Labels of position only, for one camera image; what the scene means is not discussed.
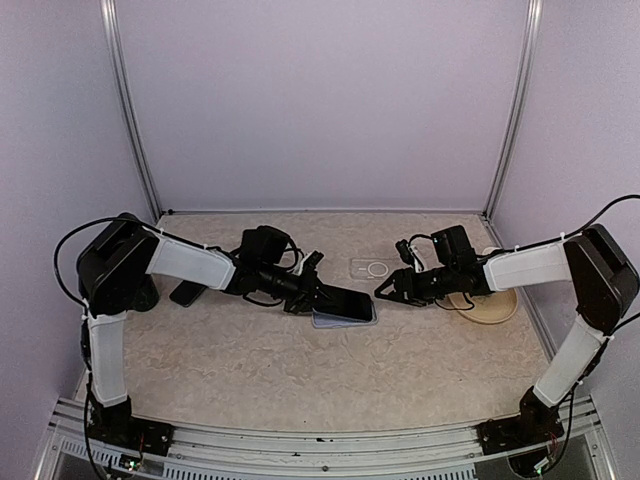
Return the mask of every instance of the black smartphone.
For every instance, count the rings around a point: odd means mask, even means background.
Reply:
[[[202,292],[204,292],[206,289],[206,285],[183,280],[180,285],[178,285],[176,289],[171,292],[169,298],[172,302],[175,302],[178,305],[189,307],[198,299],[200,295],[202,295]]]

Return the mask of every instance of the beige marble table surface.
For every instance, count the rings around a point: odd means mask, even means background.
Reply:
[[[261,224],[325,254],[325,283],[373,294],[353,259],[402,266],[394,243],[455,224],[476,250],[491,241],[477,216],[414,213],[259,213],[165,216],[167,231],[226,250]],[[432,247],[419,245],[431,267]],[[514,413],[547,365],[526,312],[496,326],[436,307],[376,300],[375,326],[317,330],[308,316],[207,291],[190,308],[156,277],[162,300],[131,313],[125,363],[134,413],[169,421],[279,431],[424,427]]]

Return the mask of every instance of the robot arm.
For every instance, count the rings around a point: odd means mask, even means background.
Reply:
[[[323,255],[305,257],[296,273],[279,266],[293,242],[284,232],[260,226],[243,232],[232,253],[179,240],[147,228],[131,214],[113,221],[80,254],[76,269],[85,302],[83,355],[91,369],[89,392],[96,421],[89,436],[130,448],[140,438],[158,437],[166,454],[171,426],[131,417],[124,379],[124,322],[128,310],[147,311],[159,301],[152,274],[246,297],[255,291],[284,301],[289,313],[317,311],[353,322],[373,320],[369,295],[323,284],[316,265]]]
[[[558,406],[576,383],[588,375],[603,346],[635,299],[638,274],[602,225],[579,235],[521,251],[495,252],[479,257],[461,226],[430,237],[443,267],[416,273],[396,270],[375,292],[376,297],[415,306],[463,292],[488,295],[515,287],[572,281],[578,301],[577,316],[549,368],[520,401],[517,417],[478,426],[486,454],[560,437]],[[409,242],[396,244],[410,263]]]

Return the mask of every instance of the ventilation grille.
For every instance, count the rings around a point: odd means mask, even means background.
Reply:
[[[165,463],[163,478],[170,480],[253,480],[243,476],[229,476],[211,470],[201,470],[182,465],[168,465]],[[473,466],[455,467],[446,470],[429,472],[428,474],[413,475],[411,477],[385,477],[389,480],[476,480]]]
[[[65,438],[62,441],[62,452],[73,455],[74,457],[88,458],[87,448],[84,446],[84,444],[80,441],[71,440],[68,438]],[[105,467],[109,465],[109,462],[111,462],[112,465],[117,465],[118,458],[120,457],[120,455],[103,450],[102,448],[96,447],[94,445],[91,446],[91,454],[93,456],[94,462]]]

